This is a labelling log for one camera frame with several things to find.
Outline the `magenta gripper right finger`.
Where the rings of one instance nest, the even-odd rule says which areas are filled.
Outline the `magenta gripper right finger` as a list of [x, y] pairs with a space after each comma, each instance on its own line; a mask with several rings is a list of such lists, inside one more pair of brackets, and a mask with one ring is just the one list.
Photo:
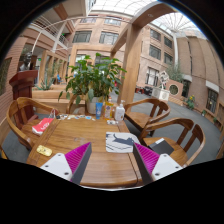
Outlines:
[[182, 169], [168, 154], [157, 154], [149, 148], [134, 143], [133, 154], [144, 185], [164, 178]]

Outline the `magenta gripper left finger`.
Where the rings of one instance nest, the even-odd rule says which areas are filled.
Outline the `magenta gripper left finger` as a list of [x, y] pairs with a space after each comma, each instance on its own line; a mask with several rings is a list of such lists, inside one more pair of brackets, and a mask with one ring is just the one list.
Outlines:
[[88, 142], [66, 154], [55, 154], [41, 169], [79, 185], [91, 153], [92, 145]]

